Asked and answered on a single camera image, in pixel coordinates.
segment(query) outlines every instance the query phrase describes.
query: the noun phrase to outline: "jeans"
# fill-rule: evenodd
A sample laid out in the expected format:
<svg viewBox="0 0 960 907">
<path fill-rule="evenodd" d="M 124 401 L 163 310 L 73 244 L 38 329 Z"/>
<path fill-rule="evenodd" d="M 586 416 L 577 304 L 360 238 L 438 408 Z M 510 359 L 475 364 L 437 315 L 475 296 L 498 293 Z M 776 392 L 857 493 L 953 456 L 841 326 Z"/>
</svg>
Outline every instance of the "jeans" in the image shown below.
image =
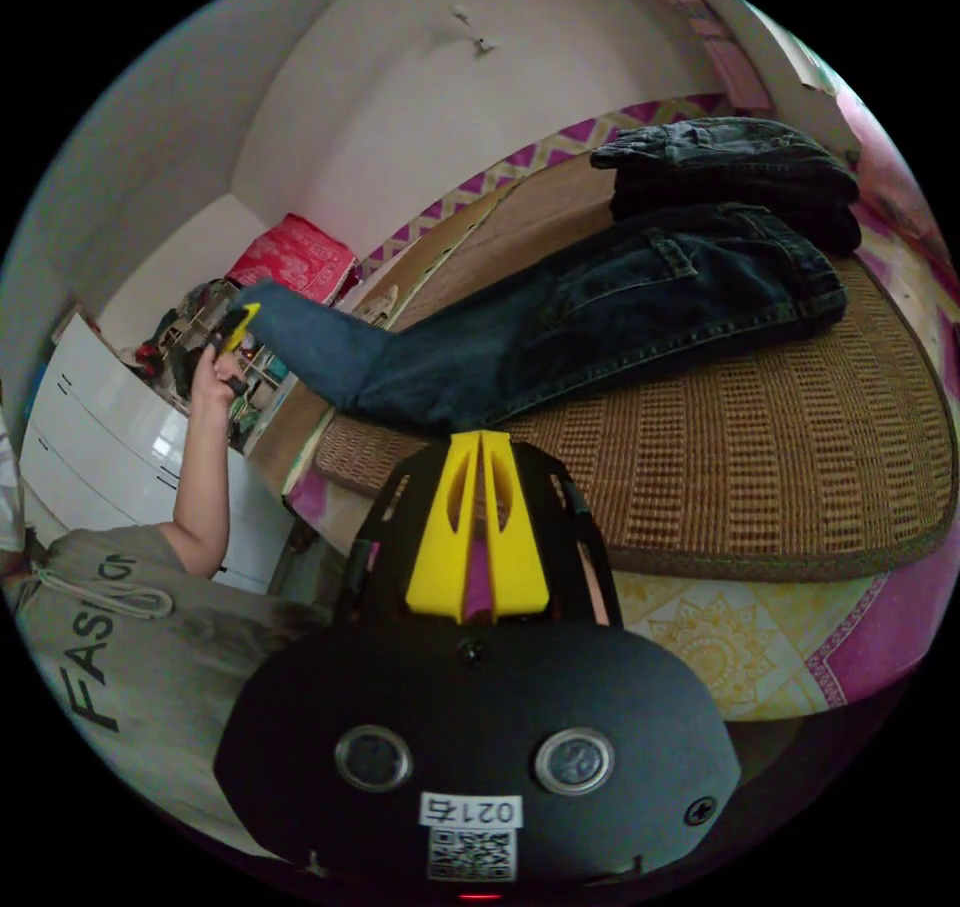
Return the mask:
<svg viewBox="0 0 960 907">
<path fill-rule="evenodd" d="M 399 333 L 273 282 L 251 332 L 341 412 L 425 435 L 813 335 L 846 291 L 762 207 L 664 208 L 587 237 Z"/>
<path fill-rule="evenodd" d="M 644 127 L 595 150 L 617 171 L 615 221 L 659 207 L 737 201 L 769 208 L 822 250 L 849 256 L 862 242 L 849 205 L 857 181 L 819 144 L 772 120 L 719 117 Z"/>
</svg>

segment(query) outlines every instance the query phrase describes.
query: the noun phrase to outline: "wall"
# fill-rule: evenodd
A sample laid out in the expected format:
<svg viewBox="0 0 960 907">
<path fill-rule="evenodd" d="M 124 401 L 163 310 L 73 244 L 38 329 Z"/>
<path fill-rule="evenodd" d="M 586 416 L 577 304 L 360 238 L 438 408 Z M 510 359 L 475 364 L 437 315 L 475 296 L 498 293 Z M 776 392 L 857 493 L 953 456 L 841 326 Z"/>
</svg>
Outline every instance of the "wall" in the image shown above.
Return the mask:
<svg viewBox="0 0 960 907">
<path fill-rule="evenodd" d="M 463 4 L 502 46 L 475 58 Z M 365 257 L 514 150 L 628 104 L 721 91 L 661 0 L 338 0 L 270 88 L 233 192 Z"/>
<path fill-rule="evenodd" d="M 70 298 L 99 313 L 223 196 L 270 82 L 332 0 L 217 0 L 162 38 L 83 118 L 0 275 L 0 376 L 17 443 L 38 352 Z"/>
<path fill-rule="evenodd" d="M 822 85 L 813 65 L 782 27 L 743 0 L 706 1 L 753 61 L 779 120 L 810 134 L 838 156 L 859 150 L 859 141 L 847 126 L 836 98 L 803 86 Z"/>
<path fill-rule="evenodd" d="M 188 220 L 137 268 L 97 323 L 114 348 L 151 337 L 163 314 L 198 284 L 222 277 L 266 230 L 233 194 Z"/>
</svg>

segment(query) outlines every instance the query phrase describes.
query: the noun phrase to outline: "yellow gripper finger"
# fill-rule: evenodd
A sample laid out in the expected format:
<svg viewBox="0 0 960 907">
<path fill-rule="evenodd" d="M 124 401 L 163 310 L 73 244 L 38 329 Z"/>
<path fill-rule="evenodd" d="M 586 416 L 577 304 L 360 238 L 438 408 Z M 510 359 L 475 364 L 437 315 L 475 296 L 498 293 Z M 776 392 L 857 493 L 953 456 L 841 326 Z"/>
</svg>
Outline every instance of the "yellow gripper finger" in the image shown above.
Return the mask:
<svg viewBox="0 0 960 907">
<path fill-rule="evenodd" d="M 481 431 L 484 498 L 487 507 L 487 559 L 493 621 L 539 614 L 550 601 L 533 522 L 523 497 L 510 435 Z M 501 520 L 497 505 L 504 517 Z"/>
<path fill-rule="evenodd" d="M 226 343 L 223 345 L 223 353 L 225 354 L 233 353 L 233 351 L 235 351 L 240 344 L 243 343 L 243 338 L 247 332 L 247 327 L 250 326 L 250 321 L 253 320 L 253 318 L 256 317 L 257 313 L 260 311 L 260 305 L 244 304 L 242 309 L 246 311 L 247 316 L 241 323 L 237 324 L 233 333 L 231 333 L 227 338 Z"/>
<path fill-rule="evenodd" d="M 447 460 L 407 587 L 407 606 L 415 614 L 453 617 L 458 624 L 463 622 L 479 454 L 479 432 L 450 437 Z"/>
</svg>

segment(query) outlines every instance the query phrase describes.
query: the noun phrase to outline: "0217 label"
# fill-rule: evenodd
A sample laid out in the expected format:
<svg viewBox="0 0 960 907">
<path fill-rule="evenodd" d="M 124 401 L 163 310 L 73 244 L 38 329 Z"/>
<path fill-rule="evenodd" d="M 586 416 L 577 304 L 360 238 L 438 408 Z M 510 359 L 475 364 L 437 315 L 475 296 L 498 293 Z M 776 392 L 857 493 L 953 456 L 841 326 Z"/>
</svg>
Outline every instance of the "0217 label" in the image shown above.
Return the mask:
<svg viewBox="0 0 960 907">
<path fill-rule="evenodd" d="M 523 826 L 523 798 L 420 794 L 420 826 L 444 830 L 518 830 Z"/>
</svg>

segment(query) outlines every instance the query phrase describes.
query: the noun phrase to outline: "jeans back pocket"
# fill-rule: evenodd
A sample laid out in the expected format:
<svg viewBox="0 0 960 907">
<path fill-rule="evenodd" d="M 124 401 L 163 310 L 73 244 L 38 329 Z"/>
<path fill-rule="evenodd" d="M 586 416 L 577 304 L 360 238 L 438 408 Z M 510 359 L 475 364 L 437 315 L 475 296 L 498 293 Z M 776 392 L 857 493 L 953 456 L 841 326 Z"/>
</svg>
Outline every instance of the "jeans back pocket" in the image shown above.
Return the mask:
<svg viewBox="0 0 960 907">
<path fill-rule="evenodd" d="M 541 311 L 547 327 L 606 297 L 696 277 L 690 257 L 673 237 L 648 227 L 615 244 L 567 274 Z"/>
</svg>

